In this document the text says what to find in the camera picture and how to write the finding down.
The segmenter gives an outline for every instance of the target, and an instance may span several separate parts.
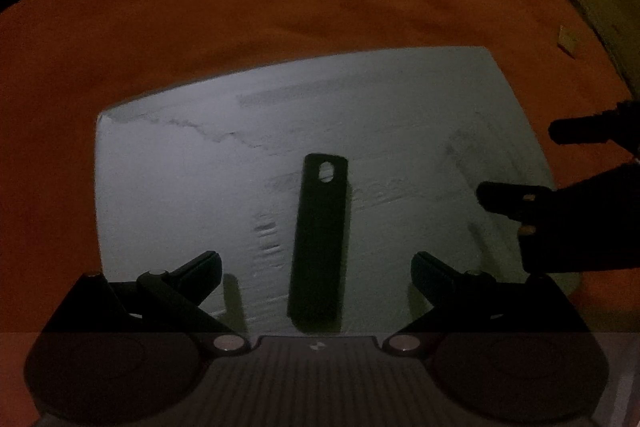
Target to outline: orange fabric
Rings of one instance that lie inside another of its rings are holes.
[[[556,46],[578,33],[576,58]],[[95,121],[106,106],[192,78],[314,55],[481,45],[495,57],[559,185],[612,168],[607,146],[556,146],[555,118],[629,97],[566,0],[23,0],[0,14],[0,324],[38,331],[84,271],[98,269]],[[640,307],[640,272],[589,274],[581,303]],[[2,425],[35,418],[3,340]],[[27,404],[17,407],[15,404]]]

